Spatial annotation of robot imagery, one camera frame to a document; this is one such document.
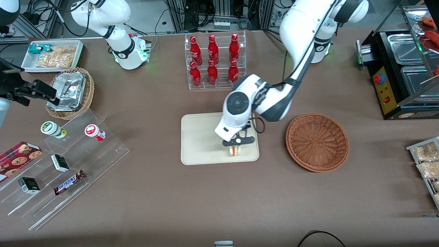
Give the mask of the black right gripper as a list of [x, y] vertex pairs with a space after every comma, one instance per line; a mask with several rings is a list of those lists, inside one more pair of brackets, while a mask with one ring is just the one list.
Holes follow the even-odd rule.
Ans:
[[[14, 90], [25, 84], [21, 78], [21, 72], [24, 69], [16, 66], [5, 59], [0, 59], [0, 95], [10, 102], [19, 103], [25, 107], [29, 106], [30, 100], [20, 94], [14, 93]], [[57, 102], [57, 90], [41, 80], [34, 80], [32, 83], [33, 95], [46, 101]]]

